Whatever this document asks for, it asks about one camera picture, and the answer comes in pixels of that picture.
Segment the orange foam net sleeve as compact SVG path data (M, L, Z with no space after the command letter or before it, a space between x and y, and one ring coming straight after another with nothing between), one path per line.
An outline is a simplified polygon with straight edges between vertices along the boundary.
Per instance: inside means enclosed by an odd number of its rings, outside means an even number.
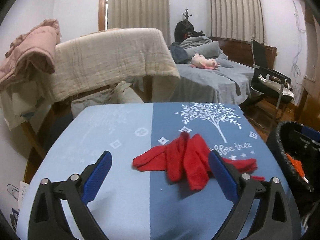
M296 160L296 159L293 159L291 157L291 155L289 155L288 153L286 154L289 161L291 162L291 164L294 166L295 170L298 172L298 174L304 178L305 177L305 173L304 173L304 170L303 170L303 167L302 167L302 162L299 161L299 160Z

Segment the black lined trash bin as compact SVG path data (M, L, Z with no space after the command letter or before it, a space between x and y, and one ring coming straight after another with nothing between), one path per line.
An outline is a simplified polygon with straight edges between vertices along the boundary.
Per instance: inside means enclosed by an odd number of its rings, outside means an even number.
M269 134L266 145L279 164L305 226L319 221L319 131L284 121Z

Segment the white paper box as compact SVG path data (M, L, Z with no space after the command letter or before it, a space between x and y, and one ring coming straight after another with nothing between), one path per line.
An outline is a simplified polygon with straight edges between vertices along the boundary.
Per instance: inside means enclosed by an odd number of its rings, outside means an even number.
M29 189L29 184L23 181L20 181L19 187L16 187L15 185L12 185L12 184L7 185L7 192L15 200L15 204L9 212L10 223L14 232L16 232L18 216L19 216L20 209L22 207L22 204L28 189Z

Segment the black office chair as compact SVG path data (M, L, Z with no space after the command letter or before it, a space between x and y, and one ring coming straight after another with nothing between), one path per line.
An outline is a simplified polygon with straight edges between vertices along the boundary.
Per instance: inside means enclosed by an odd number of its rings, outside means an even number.
M245 116L263 131L268 131L283 117L287 107L291 101L295 99L291 88L291 79L280 72L268 67L267 55L265 46L256 40L251 41L251 49L253 55L253 77L250 82L252 93L257 95L253 98L248 98L240 104ZM267 112L257 105L266 98L271 98L275 103L275 113ZM250 117L247 111L258 109L263 112L270 122L268 127L259 124L257 120Z

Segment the grey sheeted bed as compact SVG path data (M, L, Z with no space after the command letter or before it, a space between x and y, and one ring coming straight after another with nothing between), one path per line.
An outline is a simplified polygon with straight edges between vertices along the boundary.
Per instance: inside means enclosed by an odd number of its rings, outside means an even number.
M251 97L254 70L233 61L229 66L206 70L177 64L180 82L170 101L242 104Z

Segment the red cloth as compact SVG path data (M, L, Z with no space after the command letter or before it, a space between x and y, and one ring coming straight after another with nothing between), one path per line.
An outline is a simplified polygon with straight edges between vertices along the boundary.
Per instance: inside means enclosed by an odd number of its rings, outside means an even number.
M192 138L182 132L168 145L155 146L135 157L132 166L144 171L166 171L173 183L188 181L192 191L205 188L211 169L208 163L210 149L199 134Z

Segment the beige cloth under jacket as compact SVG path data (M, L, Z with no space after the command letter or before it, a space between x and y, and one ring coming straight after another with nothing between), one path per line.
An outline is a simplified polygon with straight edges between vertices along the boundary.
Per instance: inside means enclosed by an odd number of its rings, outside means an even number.
M37 112L48 107L44 86L38 78L15 83L1 92L1 109L10 130L29 121Z

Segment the grey pillow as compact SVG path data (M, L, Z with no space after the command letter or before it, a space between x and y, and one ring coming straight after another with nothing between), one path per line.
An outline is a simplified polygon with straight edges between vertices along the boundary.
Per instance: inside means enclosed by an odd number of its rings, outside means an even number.
M197 47L187 48L185 51L190 57L195 56L195 54L199 54L203 55L205 58L217 58L223 53L218 41L212 41Z

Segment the pink plush toy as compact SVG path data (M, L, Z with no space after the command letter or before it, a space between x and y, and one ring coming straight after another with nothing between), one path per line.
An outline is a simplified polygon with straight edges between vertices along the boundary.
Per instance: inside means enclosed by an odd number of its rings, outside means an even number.
M215 59L207 59L203 55L196 53L191 58L191 66L200 69L215 70L220 64Z

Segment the right beige curtain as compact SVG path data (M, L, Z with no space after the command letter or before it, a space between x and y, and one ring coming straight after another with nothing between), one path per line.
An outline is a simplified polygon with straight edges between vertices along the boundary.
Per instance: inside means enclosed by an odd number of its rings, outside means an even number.
M210 0L210 36L265 42L261 0Z

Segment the beige curtain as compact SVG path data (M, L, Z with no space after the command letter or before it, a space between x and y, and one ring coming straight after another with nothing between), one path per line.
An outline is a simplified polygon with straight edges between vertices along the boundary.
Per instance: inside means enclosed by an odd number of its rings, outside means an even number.
M156 28L169 44L169 0L107 0L107 27Z
M265 42L261 0L210 0L210 36Z

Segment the dark clothes pile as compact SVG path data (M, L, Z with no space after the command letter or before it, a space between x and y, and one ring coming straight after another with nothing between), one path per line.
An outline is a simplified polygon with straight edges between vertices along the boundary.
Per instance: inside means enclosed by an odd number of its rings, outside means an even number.
M180 42L173 42L169 46L169 50L175 63L188 63L190 61L188 53L180 46Z

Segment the black coat stand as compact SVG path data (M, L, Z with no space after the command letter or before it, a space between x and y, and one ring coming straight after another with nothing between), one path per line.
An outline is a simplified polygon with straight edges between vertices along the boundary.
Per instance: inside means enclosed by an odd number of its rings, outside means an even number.
M182 42L189 37L205 36L203 31L195 31L194 26L189 21L189 17L191 17L192 14L189 15L187 8L185 9L183 16L184 19L178 22L174 31L175 42Z

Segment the beige quilted blanket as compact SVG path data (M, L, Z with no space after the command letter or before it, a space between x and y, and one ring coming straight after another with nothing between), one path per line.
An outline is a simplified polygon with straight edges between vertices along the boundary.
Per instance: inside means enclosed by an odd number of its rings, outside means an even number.
M140 77L152 78L153 102L167 102L180 75L160 30L131 28L85 35L55 47L55 72L43 75L51 102Z

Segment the left beige curtain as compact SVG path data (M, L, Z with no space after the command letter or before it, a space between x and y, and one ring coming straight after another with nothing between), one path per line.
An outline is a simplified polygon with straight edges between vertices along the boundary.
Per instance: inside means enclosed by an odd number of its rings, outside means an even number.
M156 28L169 44L169 0L107 0L107 27Z

